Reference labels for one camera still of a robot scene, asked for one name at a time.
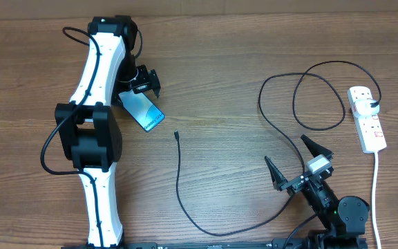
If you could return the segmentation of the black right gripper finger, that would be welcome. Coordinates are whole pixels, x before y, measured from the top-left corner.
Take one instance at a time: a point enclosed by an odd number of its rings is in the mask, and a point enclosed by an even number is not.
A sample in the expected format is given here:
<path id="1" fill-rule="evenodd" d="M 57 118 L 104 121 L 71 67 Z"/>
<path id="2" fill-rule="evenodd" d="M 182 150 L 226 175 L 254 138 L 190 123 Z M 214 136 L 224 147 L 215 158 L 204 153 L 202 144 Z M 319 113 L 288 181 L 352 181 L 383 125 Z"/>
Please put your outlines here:
<path id="1" fill-rule="evenodd" d="M 307 147 L 307 149 L 313 155 L 314 158 L 322 155 L 325 156 L 328 160 L 332 160 L 334 154 L 328 148 L 325 148 L 324 146 L 314 142 L 306 135 L 302 135 L 301 140 L 303 141 L 303 143 L 305 144 L 305 146 Z"/>
<path id="2" fill-rule="evenodd" d="M 275 164 L 272 162 L 270 157 L 265 156 L 264 159 L 267 164 L 268 170 L 270 172 L 274 189 L 278 190 L 278 191 L 282 191 L 284 184 L 287 183 L 287 179 L 280 172 L 280 170 L 275 166 Z"/>

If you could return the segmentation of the Galaxy S24 smartphone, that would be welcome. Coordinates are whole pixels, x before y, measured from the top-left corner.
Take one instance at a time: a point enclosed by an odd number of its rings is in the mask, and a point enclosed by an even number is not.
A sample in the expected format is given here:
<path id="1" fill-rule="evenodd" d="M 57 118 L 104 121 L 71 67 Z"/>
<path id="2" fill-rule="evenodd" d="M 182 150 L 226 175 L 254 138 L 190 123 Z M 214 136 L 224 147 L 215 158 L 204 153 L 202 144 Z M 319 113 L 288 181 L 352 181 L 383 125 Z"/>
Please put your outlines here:
<path id="1" fill-rule="evenodd" d="M 123 107 L 146 132 L 150 132 L 165 118 L 163 112 L 143 93 L 125 91 L 119 94 L 119 98 Z"/>

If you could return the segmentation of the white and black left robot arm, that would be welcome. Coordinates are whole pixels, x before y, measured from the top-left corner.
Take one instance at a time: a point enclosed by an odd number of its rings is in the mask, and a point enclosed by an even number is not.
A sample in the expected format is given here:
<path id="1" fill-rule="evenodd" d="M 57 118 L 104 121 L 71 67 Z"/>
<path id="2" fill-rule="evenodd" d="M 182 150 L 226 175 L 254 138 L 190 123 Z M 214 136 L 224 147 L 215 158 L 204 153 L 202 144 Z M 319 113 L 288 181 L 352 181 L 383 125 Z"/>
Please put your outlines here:
<path id="1" fill-rule="evenodd" d="M 154 70 L 136 64 L 132 53 L 142 33 L 130 16 L 94 17 L 83 32 L 88 57 L 77 89 L 67 104 L 55 108 L 65 157 L 82 181 L 89 233 L 85 248 L 125 248 L 117 210 L 115 171 L 122 157 L 122 134 L 113 107 L 126 110 L 149 132 L 165 115 L 146 96 L 160 93 Z"/>

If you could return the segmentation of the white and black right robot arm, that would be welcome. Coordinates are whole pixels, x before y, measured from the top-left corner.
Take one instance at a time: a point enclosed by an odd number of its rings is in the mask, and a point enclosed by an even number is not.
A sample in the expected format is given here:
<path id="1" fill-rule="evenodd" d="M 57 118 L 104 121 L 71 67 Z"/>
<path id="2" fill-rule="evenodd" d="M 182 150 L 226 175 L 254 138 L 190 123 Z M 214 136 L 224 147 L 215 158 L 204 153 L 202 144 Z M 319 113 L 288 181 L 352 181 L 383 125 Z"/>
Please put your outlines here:
<path id="1" fill-rule="evenodd" d="M 333 152 L 305 135 L 301 140 L 313 155 L 308 161 L 306 170 L 296 178 L 288 181 L 274 165 L 271 158 L 265 162 L 272 177 L 275 190 L 285 190 L 290 196 L 301 193 L 314 214 L 304 220 L 285 239 L 273 239 L 273 248 L 367 248 L 366 222 L 370 205 L 358 196 L 337 198 L 326 179 L 331 177 Z M 318 218 L 324 229 L 311 230 L 303 239 L 293 236 L 309 221 Z"/>

